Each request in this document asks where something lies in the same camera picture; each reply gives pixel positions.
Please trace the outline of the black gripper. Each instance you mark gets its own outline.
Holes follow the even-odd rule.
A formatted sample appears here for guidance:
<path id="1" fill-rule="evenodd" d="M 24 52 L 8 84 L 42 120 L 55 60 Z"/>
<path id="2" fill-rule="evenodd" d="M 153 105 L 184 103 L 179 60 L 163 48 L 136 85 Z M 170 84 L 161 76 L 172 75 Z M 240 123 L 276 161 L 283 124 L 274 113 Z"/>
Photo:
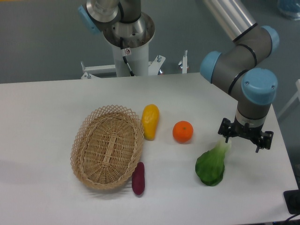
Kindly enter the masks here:
<path id="1" fill-rule="evenodd" d="M 258 153 L 260 149 L 271 149 L 271 143 L 273 139 L 273 131 L 262 132 L 263 124 L 258 127 L 251 127 L 248 123 L 242 125 L 237 118 L 234 122 L 227 118 L 223 118 L 218 134 L 225 138 L 225 143 L 228 143 L 231 137 L 241 137 L 247 140 L 254 140 L 256 145 L 255 152 Z"/>

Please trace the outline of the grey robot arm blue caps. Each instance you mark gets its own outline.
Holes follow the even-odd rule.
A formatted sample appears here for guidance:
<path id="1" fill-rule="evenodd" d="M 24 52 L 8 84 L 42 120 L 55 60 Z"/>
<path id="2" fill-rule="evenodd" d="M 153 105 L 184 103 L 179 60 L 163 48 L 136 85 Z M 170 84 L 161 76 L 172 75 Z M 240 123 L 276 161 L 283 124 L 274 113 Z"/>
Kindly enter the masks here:
<path id="1" fill-rule="evenodd" d="M 205 5 L 234 43 L 223 54 L 208 53 L 200 74 L 236 99 L 234 121 L 223 119 L 218 133 L 225 139 L 241 137 L 257 149 L 270 149 L 273 132 L 262 131 L 269 108 L 276 97 L 276 76 L 258 64 L 279 45 L 278 33 L 259 26 L 239 0 L 207 0 Z M 113 50 L 116 75 L 157 75 L 162 60 L 149 62 L 149 42 L 155 33 L 153 20 L 141 11 L 138 0 L 88 0 L 78 8 L 91 33 L 102 32 Z"/>

